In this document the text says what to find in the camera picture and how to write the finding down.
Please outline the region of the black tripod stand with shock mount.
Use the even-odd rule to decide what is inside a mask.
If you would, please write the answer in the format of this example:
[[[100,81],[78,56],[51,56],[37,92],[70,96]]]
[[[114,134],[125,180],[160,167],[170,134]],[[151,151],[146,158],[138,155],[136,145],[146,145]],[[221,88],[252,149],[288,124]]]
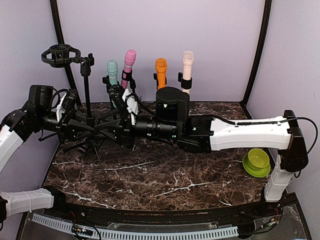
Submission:
[[[84,81],[86,123],[94,128],[96,119],[91,110],[89,76],[91,75],[91,67],[95,64],[95,59],[92,53],[82,57],[80,50],[73,48],[68,44],[65,44],[65,46],[66,51],[69,52],[68,56],[63,56],[63,47],[60,44],[56,44],[42,53],[41,60],[53,68],[64,68],[65,64],[71,65],[72,63],[80,65],[80,74]]]

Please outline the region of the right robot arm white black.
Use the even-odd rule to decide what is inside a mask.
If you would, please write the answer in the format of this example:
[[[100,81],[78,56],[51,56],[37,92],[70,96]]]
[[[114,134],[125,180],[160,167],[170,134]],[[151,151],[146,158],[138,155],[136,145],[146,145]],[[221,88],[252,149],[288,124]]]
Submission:
[[[245,168],[262,169],[260,148],[277,150],[275,169],[264,187],[263,200],[255,213],[266,217],[275,208],[295,173],[309,162],[310,149],[292,110],[265,119],[231,120],[218,115],[190,115],[190,97],[175,87],[164,87],[155,94],[155,114],[139,115],[138,98],[128,89],[113,86],[108,91],[116,104],[113,115],[118,120],[104,122],[96,128],[119,145],[131,146],[136,137],[171,141],[189,153],[211,153],[226,149],[248,148]]]

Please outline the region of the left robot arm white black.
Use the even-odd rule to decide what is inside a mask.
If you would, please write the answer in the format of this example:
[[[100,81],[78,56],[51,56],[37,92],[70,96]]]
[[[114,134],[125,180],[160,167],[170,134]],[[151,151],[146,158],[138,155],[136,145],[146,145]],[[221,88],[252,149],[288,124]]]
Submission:
[[[29,137],[39,131],[50,131],[61,143],[87,139],[94,129],[84,124],[85,116],[75,108],[75,89],[56,90],[49,85],[32,85],[27,102],[10,112],[0,125],[0,168],[3,170],[12,155]],[[66,196],[52,186],[31,191],[1,192],[0,221],[40,209],[51,209],[60,218],[71,213]]]

